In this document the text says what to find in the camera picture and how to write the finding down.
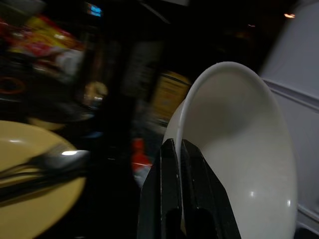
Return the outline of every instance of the dish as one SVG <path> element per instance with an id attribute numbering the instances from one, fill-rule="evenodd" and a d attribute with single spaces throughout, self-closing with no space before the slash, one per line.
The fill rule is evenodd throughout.
<path id="1" fill-rule="evenodd" d="M 293 148 L 277 103 L 249 68 L 223 62 L 206 69 L 172 116 L 164 141 L 200 148 L 224 185 L 243 239 L 291 239 L 297 177 Z"/>
<path id="2" fill-rule="evenodd" d="M 75 149 L 58 135 L 28 124 L 0 120 L 0 132 L 0 169 L 22 163 L 57 143 Z M 41 234 L 73 206 L 84 182 L 78 178 L 24 200 L 0 204 L 0 238 L 29 239 Z"/>

